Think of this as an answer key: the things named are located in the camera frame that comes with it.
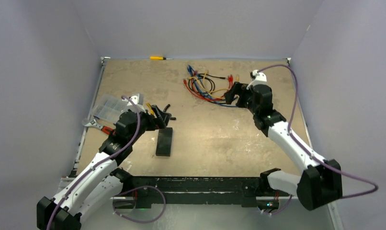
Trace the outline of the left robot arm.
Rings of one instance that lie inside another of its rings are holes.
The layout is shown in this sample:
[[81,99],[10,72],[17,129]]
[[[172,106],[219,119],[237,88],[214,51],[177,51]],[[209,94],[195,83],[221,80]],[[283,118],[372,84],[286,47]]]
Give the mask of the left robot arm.
[[170,113],[156,105],[151,105],[150,110],[133,105],[122,113],[90,164],[52,198],[39,200],[37,228],[79,230],[92,211],[113,196],[137,195],[139,190],[151,189],[148,184],[135,186],[133,176],[119,165],[145,132],[165,129],[171,119]]

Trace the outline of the black network switch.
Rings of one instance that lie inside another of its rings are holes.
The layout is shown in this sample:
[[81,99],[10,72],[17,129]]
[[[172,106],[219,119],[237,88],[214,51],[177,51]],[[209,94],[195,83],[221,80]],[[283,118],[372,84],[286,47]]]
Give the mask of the black network switch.
[[173,128],[160,129],[157,139],[156,156],[169,157],[171,155]]

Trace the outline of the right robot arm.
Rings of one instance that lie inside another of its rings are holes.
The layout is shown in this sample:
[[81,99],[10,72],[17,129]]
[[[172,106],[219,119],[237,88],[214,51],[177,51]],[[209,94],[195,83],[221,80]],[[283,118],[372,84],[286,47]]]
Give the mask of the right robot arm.
[[256,128],[276,143],[291,159],[300,176],[274,168],[262,172],[257,191],[270,195],[276,190],[296,196],[303,207],[314,210],[343,197],[341,166],[312,151],[290,128],[285,117],[273,107],[272,89],[265,84],[235,82],[225,94],[225,102],[248,109]]

